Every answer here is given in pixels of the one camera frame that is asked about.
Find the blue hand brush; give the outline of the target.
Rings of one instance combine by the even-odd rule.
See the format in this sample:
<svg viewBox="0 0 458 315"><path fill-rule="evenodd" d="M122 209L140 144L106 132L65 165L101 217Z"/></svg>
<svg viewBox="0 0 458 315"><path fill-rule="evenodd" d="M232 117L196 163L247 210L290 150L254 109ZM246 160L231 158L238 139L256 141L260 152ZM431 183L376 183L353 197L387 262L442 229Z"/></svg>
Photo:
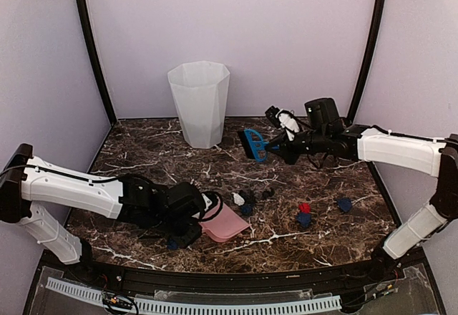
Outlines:
<svg viewBox="0 0 458 315"><path fill-rule="evenodd" d="M268 143L258 131L244 129L238 130L237 134L248 159L255 160L259 163L267 160L268 153L265 150L265 146Z"/></svg>

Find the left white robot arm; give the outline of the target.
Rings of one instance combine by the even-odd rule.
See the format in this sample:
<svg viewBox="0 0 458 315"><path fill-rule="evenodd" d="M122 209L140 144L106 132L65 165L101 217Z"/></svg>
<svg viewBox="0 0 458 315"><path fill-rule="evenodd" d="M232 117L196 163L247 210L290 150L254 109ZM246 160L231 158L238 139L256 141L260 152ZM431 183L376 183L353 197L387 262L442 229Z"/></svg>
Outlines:
<svg viewBox="0 0 458 315"><path fill-rule="evenodd" d="M87 210L139 228L156 228L180 248L202 234L201 223L223 207L217 193L183 182L171 188L137 174L102 177L52 165L22 143L1 171L1 221L24 228L86 284L101 277L92 248L56 220L43 202Z"/></svg>

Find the white paper scrap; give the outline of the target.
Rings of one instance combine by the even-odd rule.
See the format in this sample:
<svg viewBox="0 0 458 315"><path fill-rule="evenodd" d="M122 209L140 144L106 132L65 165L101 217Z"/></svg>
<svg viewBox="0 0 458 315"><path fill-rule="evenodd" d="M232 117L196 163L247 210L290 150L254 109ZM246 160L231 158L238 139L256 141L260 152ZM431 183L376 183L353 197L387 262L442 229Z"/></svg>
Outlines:
<svg viewBox="0 0 458 315"><path fill-rule="evenodd" d="M233 202L237 206L242 206L245 204L244 198L239 193L233 193Z"/></svg>

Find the small dark blue scrap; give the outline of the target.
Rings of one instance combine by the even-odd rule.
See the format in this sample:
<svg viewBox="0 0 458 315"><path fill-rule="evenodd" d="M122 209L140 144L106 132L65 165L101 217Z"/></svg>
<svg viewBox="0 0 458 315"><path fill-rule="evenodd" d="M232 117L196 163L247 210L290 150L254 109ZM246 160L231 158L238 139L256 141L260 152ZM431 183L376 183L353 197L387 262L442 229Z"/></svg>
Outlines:
<svg viewBox="0 0 458 315"><path fill-rule="evenodd" d="M245 203L240 207L240 212L244 216L251 216L253 214L254 205L252 203Z"/></svg>

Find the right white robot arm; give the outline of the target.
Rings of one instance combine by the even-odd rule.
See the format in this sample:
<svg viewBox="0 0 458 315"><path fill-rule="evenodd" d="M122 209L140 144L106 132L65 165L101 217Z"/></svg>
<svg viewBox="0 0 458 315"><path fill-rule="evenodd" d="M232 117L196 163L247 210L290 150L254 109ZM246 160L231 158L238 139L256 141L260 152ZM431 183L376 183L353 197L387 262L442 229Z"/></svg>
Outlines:
<svg viewBox="0 0 458 315"><path fill-rule="evenodd" d="M355 124L331 98L305 104L307 118L270 107L267 119L283 132L266 146L288 164L323 153L373 164L400 210L402 224L390 233L365 267L370 281L391 273L393 261L457 219L457 135L422 137L378 125Z"/></svg>

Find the pink plastic dustpan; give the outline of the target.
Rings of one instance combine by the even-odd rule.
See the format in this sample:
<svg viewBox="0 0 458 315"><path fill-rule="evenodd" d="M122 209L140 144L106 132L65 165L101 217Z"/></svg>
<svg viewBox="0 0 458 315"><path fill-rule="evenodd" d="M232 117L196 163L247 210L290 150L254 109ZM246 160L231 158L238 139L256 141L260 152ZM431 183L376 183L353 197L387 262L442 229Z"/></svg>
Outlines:
<svg viewBox="0 0 458 315"><path fill-rule="evenodd" d="M250 225L226 204L214 219L200 222L202 231L211 240L224 243L237 236Z"/></svg>

